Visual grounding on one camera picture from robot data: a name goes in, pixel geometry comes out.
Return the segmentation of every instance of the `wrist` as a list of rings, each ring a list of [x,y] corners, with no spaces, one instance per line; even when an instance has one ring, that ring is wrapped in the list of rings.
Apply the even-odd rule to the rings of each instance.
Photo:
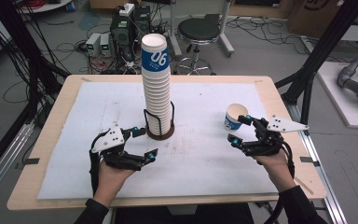
[[[279,192],[291,189],[296,186],[296,183],[290,175],[289,169],[286,165],[276,167],[266,167],[269,178],[275,185]]]
[[[103,204],[105,207],[109,207],[112,201],[116,198],[116,193],[110,193],[110,191],[103,191],[97,189],[94,195],[94,201]]]

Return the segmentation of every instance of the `cardboard box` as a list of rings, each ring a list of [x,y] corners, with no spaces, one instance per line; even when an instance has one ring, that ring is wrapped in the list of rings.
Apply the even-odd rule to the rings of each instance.
[[[294,0],[294,7],[287,20],[290,33],[320,37],[337,15],[338,0]]]
[[[91,8],[109,8],[113,9],[115,7],[124,6],[126,3],[141,3],[141,1],[136,0],[89,0],[89,5]]]
[[[279,9],[282,12],[291,12],[295,6],[295,0],[281,0]]]

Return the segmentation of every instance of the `human hand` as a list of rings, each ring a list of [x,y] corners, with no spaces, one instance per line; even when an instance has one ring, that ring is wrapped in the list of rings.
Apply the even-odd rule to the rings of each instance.
[[[105,161],[100,163],[98,188],[94,200],[109,207],[116,195],[121,190],[126,179],[135,173],[133,170],[122,170],[106,165]]]
[[[296,186],[287,167],[286,154],[281,149],[277,154],[271,156],[254,156],[268,172],[269,179],[279,192],[291,189]]]

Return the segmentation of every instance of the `black sleeve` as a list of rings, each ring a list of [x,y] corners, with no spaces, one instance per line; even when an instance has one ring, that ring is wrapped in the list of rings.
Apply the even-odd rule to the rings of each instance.
[[[92,199],[86,202],[86,209],[77,218],[75,224],[101,224],[109,209]]]
[[[326,223],[316,213],[300,186],[281,192],[280,200],[289,223],[319,224]]]

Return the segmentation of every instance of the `black metal pole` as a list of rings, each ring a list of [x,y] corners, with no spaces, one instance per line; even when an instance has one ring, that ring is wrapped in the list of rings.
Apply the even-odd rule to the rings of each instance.
[[[292,81],[288,91],[282,95],[284,101],[291,105],[295,105],[301,93],[307,90],[303,98],[303,110],[301,111],[301,123],[308,124],[308,115],[310,112],[311,85],[317,71],[324,61],[333,51],[338,41],[345,35],[353,21],[358,16],[358,0],[346,0],[341,6],[335,18],[331,21],[326,31],[320,38],[315,49],[305,61],[303,67],[297,72],[275,85],[280,88]]]

